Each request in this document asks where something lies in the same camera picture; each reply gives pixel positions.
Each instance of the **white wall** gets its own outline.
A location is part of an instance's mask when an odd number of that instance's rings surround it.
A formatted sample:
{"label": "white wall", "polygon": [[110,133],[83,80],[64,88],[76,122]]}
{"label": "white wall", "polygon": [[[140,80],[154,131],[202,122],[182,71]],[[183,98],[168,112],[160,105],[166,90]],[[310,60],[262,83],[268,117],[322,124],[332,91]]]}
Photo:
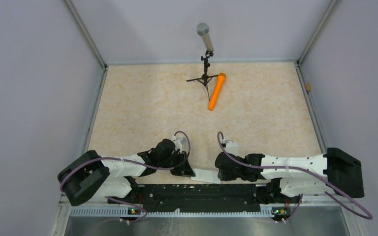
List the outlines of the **white wall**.
{"label": "white wall", "polygon": [[342,1],[304,64],[326,133],[362,162],[365,206],[378,235],[378,1]]}
{"label": "white wall", "polygon": [[108,64],[296,60],[330,0],[73,0]]}
{"label": "white wall", "polygon": [[49,235],[100,78],[61,0],[0,0],[0,236]]}

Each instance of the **silver metal panel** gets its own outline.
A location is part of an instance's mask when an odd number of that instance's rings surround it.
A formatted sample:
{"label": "silver metal panel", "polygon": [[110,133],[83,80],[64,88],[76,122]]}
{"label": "silver metal panel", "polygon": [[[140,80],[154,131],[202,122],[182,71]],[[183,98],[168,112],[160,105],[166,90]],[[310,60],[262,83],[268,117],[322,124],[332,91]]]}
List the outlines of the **silver metal panel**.
{"label": "silver metal panel", "polygon": [[148,218],[127,226],[105,217],[70,217],[65,236],[349,236],[339,207],[302,207],[287,224],[263,218]]}

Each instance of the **microphone stand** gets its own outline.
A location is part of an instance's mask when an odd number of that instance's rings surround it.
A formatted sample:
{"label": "microphone stand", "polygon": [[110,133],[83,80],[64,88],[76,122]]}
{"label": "microphone stand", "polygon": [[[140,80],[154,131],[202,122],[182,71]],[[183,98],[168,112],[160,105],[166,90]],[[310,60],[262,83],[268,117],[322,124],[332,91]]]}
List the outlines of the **microphone stand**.
{"label": "microphone stand", "polygon": [[203,86],[205,86],[206,91],[208,92],[208,100],[211,101],[211,98],[209,97],[209,90],[208,90],[208,83],[211,81],[213,77],[217,77],[218,75],[213,75],[213,76],[208,76],[208,67],[211,66],[211,64],[208,63],[208,58],[212,57],[214,55],[213,52],[206,51],[205,52],[205,57],[201,56],[201,61],[203,61],[203,75],[201,78],[196,78],[196,79],[191,79],[191,80],[186,80],[186,82],[190,81],[198,81],[200,82]]}

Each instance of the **silver microphone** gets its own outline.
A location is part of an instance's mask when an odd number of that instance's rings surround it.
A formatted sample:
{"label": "silver microphone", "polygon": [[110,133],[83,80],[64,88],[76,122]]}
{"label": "silver microphone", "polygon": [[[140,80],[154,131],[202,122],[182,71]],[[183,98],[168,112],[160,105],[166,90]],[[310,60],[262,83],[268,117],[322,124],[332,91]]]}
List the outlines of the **silver microphone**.
{"label": "silver microphone", "polygon": [[199,23],[196,26],[196,31],[197,31],[198,35],[201,36],[203,44],[205,44],[206,50],[210,53],[213,52],[214,47],[212,47],[211,38],[209,37],[208,25],[203,23],[203,22]]}

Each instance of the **orange object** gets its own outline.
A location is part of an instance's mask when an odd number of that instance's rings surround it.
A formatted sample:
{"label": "orange object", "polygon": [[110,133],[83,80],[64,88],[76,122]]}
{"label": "orange object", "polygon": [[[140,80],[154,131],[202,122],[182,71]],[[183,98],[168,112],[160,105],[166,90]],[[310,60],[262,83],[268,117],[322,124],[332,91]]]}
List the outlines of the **orange object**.
{"label": "orange object", "polygon": [[218,96],[220,95],[220,91],[222,85],[224,84],[226,79],[226,75],[224,73],[220,73],[217,78],[217,84],[215,85],[214,93],[212,93],[211,101],[209,101],[208,110],[212,111],[215,107],[215,103],[217,103]]}

